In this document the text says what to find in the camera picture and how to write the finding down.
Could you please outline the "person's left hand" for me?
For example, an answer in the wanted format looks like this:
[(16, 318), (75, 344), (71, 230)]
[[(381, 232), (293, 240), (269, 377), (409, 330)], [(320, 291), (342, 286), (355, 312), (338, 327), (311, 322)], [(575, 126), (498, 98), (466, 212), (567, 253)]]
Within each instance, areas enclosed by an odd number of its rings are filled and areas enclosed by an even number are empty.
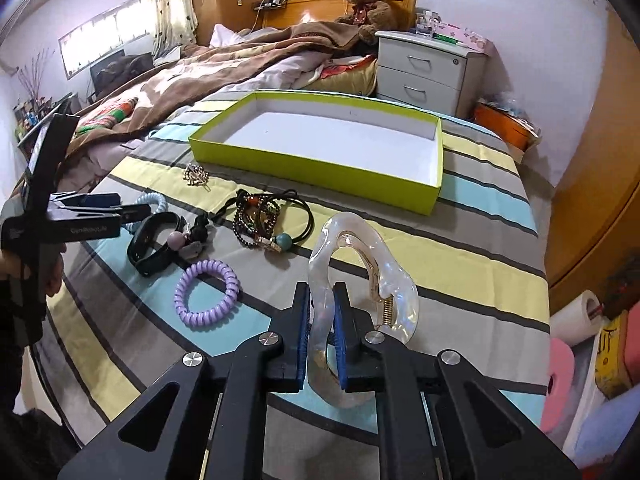
[[(48, 297), (56, 295), (63, 284), (63, 272), (64, 272), (64, 260), (63, 254), (66, 252), (66, 245), (58, 245), (58, 253), (56, 254), (55, 263), (48, 267), (49, 273), (44, 280), (43, 289)], [(2, 281), (8, 278), (28, 278), (30, 270), (27, 266), (24, 266), (22, 260), (17, 255), (2, 249), (0, 257), (0, 275)]]

